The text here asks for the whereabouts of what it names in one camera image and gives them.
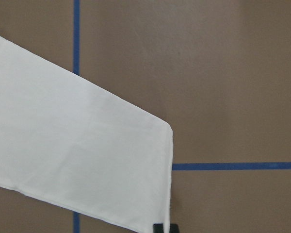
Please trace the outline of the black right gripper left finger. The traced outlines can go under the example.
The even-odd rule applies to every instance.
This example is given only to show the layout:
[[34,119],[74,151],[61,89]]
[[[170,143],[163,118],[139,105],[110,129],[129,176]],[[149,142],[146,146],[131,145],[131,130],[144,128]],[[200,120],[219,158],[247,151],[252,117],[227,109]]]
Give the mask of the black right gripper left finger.
[[153,233],[164,233],[164,228],[162,223],[153,224]]

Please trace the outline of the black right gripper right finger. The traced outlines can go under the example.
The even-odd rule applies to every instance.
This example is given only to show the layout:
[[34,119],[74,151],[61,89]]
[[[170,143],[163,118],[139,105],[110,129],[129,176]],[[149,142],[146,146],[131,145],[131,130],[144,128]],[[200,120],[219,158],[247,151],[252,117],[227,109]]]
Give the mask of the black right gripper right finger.
[[169,233],[179,233],[178,224],[175,224],[175,223],[170,224]]

